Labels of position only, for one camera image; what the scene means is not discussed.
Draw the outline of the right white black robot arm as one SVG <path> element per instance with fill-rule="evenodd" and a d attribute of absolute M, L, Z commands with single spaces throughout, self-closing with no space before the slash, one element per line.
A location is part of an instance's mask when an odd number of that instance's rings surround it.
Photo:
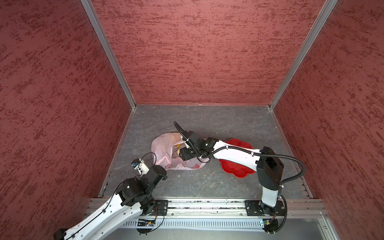
<path fill-rule="evenodd" d="M 264 216 L 273 216 L 276 213 L 284 164 L 271 149 L 238 147 L 215 138 L 203 139 L 192 131 L 181 130 L 180 134 L 185 143 L 185 147 L 179 150 L 179 157 L 183 161 L 193 158 L 201 163 L 212 159 L 224 160 L 256 172 L 263 187 L 259 211 Z"/>

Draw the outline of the pink plastic bag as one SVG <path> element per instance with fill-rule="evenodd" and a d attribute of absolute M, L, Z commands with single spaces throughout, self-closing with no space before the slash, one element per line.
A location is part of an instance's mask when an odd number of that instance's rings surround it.
<path fill-rule="evenodd" d="M 151 151 L 156 155 L 156 165 L 168 170 L 191 171 L 203 168 L 206 164 L 197 158 L 183 161 L 178 153 L 185 147 L 180 133 L 165 133 L 153 140 Z"/>

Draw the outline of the red flower-shaped plastic bowl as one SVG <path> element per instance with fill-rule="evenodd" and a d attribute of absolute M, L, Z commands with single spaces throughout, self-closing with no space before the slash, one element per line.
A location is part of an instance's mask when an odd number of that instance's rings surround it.
<path fill-rule="evenodd" d="M 247 142 L 243 142 L 243 141 L 241 141 L 239 139 L 228 139 L 226 141 L 226 143 L 230 144 L 230 145 L 237 146 L 237 147 L 253 149 L 251 144 L 249 144 Z M 243 165 L 240 165 L 240 164 L 237 164 L 237 163 L 234 163 L 234 162 L 231 162 L 231 161 L 219 159 L 219 162 L 221 163 L 222 169 L 226 173 L 233 174 L 237 178 L 241 178 L 242 179 L 242 178 L 245 178 L 246 176 L 252 175 L 252 174 L 254 174 L 256 172 L 256 171 L 254 171 L 254 170 L 252 170 L 252 169 L 250 169 L 248 167 L 245 167 Z"/>

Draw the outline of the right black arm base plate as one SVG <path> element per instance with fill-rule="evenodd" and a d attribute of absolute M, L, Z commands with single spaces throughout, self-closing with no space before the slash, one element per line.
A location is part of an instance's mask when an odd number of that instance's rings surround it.
<path fill-rule="evenodd" d="M 261 200 L 245 200 L 245 209 L 247 216 L 257 217 L 283 217 L 286 208 L 283 201 L 277 201 L 275 207 L 270 207 L 261 202 Z"/>

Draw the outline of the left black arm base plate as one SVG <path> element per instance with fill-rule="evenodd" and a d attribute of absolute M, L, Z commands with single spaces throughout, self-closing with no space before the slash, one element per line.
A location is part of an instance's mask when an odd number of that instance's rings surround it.
<path fill-rule="evenodd" d="M 153 210 L 150 213 L 150 216 L 156 216 L 156 215 L 167 215 L 168 212 L 168 200 L 155 200 L 155 205 L 153 207 Z"/>

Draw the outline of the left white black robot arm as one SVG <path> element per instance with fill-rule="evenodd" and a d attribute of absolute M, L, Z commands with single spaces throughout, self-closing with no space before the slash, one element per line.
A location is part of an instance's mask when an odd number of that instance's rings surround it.
<path fill-rule="evenodd" d="M 103 240 L 124 222 L 140 215 L 150 214 L 156 201 L 152 192 L 167 179 L 161 166 L 153 166 L 146 174 L 124 180 L 103 206 L 82 222 L 69 229 L 59 229 L 55 240 Z"/>

